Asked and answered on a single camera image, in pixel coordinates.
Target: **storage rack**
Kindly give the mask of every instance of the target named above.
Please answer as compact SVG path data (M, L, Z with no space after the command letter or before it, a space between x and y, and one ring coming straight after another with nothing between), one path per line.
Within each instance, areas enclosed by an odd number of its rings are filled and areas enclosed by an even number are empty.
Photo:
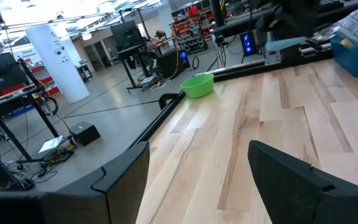
M173 31L176 33L180 49L186 50L187 54L208 48L198 14L174 22Z

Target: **wooden workbench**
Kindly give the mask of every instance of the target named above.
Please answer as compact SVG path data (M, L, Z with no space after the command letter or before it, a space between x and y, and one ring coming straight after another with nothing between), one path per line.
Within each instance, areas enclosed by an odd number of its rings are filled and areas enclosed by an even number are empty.
M358 79L326 60L183 99L150 139L137 223L271 223L247 160L251 139L358 185Z

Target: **green bowl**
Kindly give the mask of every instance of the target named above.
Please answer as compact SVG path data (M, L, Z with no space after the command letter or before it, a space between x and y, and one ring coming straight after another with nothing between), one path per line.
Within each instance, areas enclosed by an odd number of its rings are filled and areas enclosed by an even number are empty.
M214 91L214 75L202 74L190 78L180 86L189 98L199 98Z

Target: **gray concrete floor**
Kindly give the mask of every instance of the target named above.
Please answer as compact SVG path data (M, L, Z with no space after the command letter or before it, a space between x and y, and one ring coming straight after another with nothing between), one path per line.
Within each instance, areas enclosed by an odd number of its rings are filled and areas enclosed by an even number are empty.
M53 169L58 171L56 175L51 177L51 173L39 179L38 181L43 183L36 184L35 189L40 191L58 190L89 174L125 151L128 145L160 113L157 101L162 94L178 93L183 81L197 73L207 71L216 58L213 43L209 42L208 50L196 55L200 59L200 66L196 70L187 68L171 83L155 91L131 90L131 94L128 94L126 87L129 87L131 83L122 64L117 64L94 74L94 79L86 84L90 96L84 100L70 104L63 96L54 95L53 97L59 104L60 114L69 127L80 121L86 121L96 126L101 138L86 147L79 146L69 160ZM189 56L190 62L196 55ZM244 61L250 62L260 58L260 55L253 55ZM241 59L241 43L237 38L226 50L226 66L236 65L241 62ZM215 63L211 70L217 68L218 65ZM141 70L139 68L131 70L131 73L137 78L141 74ZM64 122L59 117L55 116L50 119L59 133L68 133ZM30 155L39 151L46 140L53 138L36 110L10 119L6 124L22 145L27 148ZM0 142L0 154L2 161L9 164L14 163L21 156L10 141ZM39 164L31 164L31 168L34 172L40 170Z

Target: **blue bin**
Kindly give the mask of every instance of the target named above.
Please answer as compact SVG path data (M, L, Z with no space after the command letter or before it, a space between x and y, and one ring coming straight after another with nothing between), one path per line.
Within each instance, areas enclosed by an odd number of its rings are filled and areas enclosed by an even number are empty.
M338 35L331 38L334 59L342 68L358 78L358 46L354 49L348 49L341 44L342 40L343 38Z

